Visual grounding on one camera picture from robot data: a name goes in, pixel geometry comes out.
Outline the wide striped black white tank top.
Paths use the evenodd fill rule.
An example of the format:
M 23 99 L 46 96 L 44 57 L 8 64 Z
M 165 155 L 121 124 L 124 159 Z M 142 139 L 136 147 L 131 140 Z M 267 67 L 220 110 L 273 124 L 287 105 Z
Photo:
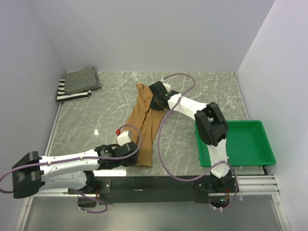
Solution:
M 74 94 L 67 94 L 64 90 L 65 80 L 61 79 L 57 91 L 57 102 L 58 103 L 64 103 L 68 101 L 74 101 L 74 100 L 83 100 L 88 99 L 90 96 L 92 96 L 92 91 L 85 91 L 81 93 L 74 93 Z

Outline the thin striped black tank top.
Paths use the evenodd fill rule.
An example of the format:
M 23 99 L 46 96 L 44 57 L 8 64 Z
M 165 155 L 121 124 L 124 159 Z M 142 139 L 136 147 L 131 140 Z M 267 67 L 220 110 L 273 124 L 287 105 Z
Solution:
M 65 73 L 64 90 L 67 94 L 81 93 L 100 88 L 101 84 L 94 66 Z

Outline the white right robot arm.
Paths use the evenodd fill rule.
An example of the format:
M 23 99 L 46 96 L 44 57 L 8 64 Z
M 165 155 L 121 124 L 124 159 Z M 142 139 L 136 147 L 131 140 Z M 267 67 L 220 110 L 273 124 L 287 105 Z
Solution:
M 150 85 L 149 89 L 153 94 L 150 108 L 157 111 L 174 110 L 195 121 L 199 138 L 207 145 L 212 167 L 207 189 L 211 192 L 224 191 L 232 174 L 226 151 L 229 127 L 219 106 L 214 102 L 200 103 L 184 97 L 161 81 Z

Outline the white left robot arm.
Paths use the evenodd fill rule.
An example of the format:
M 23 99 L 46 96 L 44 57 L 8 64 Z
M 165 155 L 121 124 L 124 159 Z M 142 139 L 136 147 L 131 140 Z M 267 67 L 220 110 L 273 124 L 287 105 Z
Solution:
M 78 154 L 39 156 L 27 153 L 13 167 L 13 197 L 26 198 L 48 189 L 69 188 L 91 193 L 96 189 L 96 170 L 133 166 L 139 147 L 134 142 L 101 145 Z

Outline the tan tank top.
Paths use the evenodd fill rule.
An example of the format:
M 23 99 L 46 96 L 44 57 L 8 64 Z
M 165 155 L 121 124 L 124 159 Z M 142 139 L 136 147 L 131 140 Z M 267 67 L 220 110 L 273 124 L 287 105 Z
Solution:
M 131 140 L 136 144 L 141 144 L 136 166 L 152 167 L 153 143 L 166 111 L 150 108 L 153 94 L 148 86 L 137 83 L 136 88 L 138 92 L 136 104 L 126 124 L 135 126 L 138 131 L 129 126 L 124 130 L 130 130 Z

